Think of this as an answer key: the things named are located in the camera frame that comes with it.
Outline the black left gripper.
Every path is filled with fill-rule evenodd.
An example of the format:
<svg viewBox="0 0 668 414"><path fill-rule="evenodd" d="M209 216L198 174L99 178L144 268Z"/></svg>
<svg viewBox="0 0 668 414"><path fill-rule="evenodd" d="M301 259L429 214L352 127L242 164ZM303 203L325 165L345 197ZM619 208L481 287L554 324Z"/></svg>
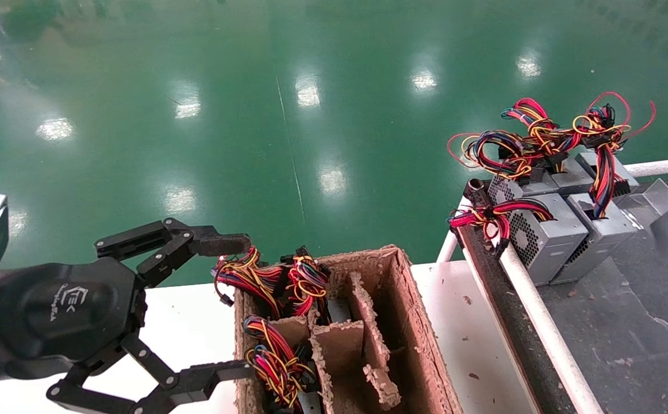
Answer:
<svg viewBox="0 0 668 414"><path fill-rule="evenodd" d="M95 262L48 263L0 271L0 342L5 373L35 380L68 371L47 399L81 413L170 413L208 401L216 387L253 377L245 360L192 365L175 372L136 333L137 299L195 256L234 256L252 246L246 233L221 234L212 225L166 218L98 239ZM121 262L151 256L135 273ZM157 385L139 401L86 389L84 383L129 355Z"/></svg>

